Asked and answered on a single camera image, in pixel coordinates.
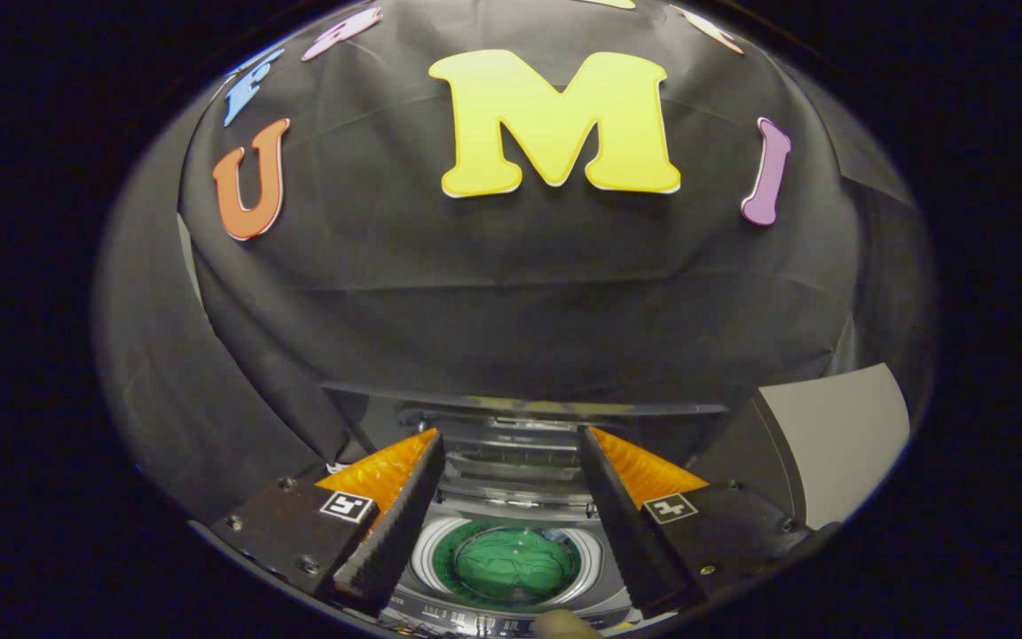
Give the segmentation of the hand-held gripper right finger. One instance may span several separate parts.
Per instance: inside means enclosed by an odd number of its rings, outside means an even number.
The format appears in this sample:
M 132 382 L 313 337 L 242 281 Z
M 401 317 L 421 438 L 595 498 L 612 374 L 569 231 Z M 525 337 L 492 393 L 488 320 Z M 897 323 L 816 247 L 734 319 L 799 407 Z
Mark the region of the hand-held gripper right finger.
M 818 547 L 812 527 L 742 482 L 707 483 L 595 426 L 578 436 L 609 549 L 646 617 L 721 603 Z

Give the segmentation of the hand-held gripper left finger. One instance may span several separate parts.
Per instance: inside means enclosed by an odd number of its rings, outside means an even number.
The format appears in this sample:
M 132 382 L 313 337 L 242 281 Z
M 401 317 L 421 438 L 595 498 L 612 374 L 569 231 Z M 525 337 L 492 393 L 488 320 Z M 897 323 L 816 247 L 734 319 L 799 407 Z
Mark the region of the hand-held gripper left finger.
M 281 478 L 210 531 L 293 592 L 376 617 L 421 535 L 444 460 L 442 433 L 415 433 L 333 476 Z

